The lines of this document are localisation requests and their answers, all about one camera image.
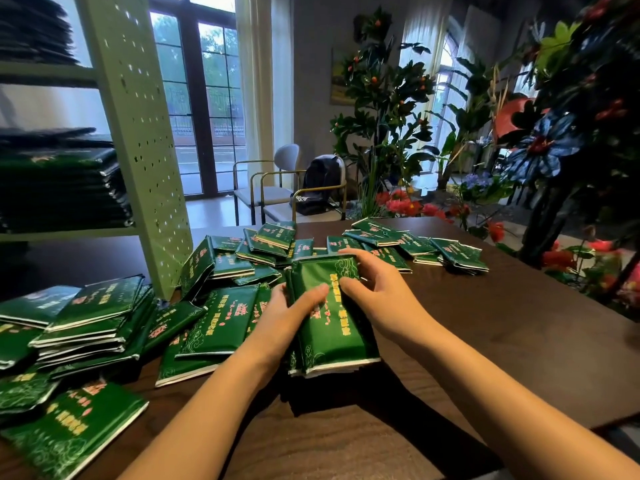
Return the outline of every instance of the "wooden table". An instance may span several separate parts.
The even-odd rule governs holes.
[[[436,320],[524,386],[588,428],[640,411],[637,324],[439,219],[385,224],[482,247],[491,269],[484,276],[415,265],[406,281]],[[348,227],[300,225],[298,238],[324,246],[327,235]],[[211,233],[242,236],[242,228]],[[113,267],[114,257],[103,251],[102,258]],[[471,479],[500,468],[435,380],[393,343],[378,336],[378,345],[385,361],[379,367],[274,380],[252,405],[224,478]],[[151,401],[148,411],[79,478],[119,475],[205,380],[154,389],[158,364],[146,364],[127,386]],[[32,469],[0,444],[0,478],[30,476]]]

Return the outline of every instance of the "backpack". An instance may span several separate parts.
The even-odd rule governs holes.
[[[338,158],[315,158],[311,161],[311,165],[305,173],[302,188],[313,189],[340,185],[342,183],[342,167]],[[331,194],[331,190],[301,193],[296,197],[296,211],[303,216],[324,214],[327,210],[332,209],[329,204]],[[293,207],[293,194],[291,194],[289,205]]]

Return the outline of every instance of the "gray chair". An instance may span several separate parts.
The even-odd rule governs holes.
[[[247,160],[236,162],[234,164],[234,201],[236,204],[236,225],[240,225],[240,216],[238,214],[238,200],[241,200],[246,206],[251,208],[251,224],[255,226],[255,206],[260,205],[262,214],[262,223],[266,222],[264,214],[265,205],[273,205],[277,203],[289,202],[291,194],[297,189],[298,179],[294,179],[294,188],[287,189],[282,187],[282,176],[286,174],[295,174],[296,177],[304,170],[299,170],[300,147],[297,144],[286,144],[279,147],[273,156],[273,160]],[[237,165],[244,163],[272,162],[279,169],[278,171],[263,171],[254,173],[249,179],[249,186],[245,189],[238,189],[237,181]],[[257,175],[261,175],[260,184],[254,183],[253,179]],[[267,175],[279,175],[280,186],[264,186],[264,178]]]
[[[328,159],[334,158],[335,155],[320,155],[316,157],[317,159]],[[272,218],[276,222],[281,221],[293,221],[293,222],[331,222],[331,221],[340,221],[345,220],[347,215],[347,169],[344,164],[344,160],[338,157],[338,163],[340,164],[341,175],[340,175],[340,185],[335,185],[332,187],[318,187],[314,189],[300,189],[293,194],[293,205],[289,204],[289,201],[285,203],[277,203],[274,205],[267,205],[264,208],[264,211],[267,215]],[[302,214],[296,212],[296,197],[298,195],[304,194],[305,192],[315,192],[320,190],[342,190],[342,209],[335,208],[329,209],[327,212],[323,214],[315,214],[313,216],[303,216]]]

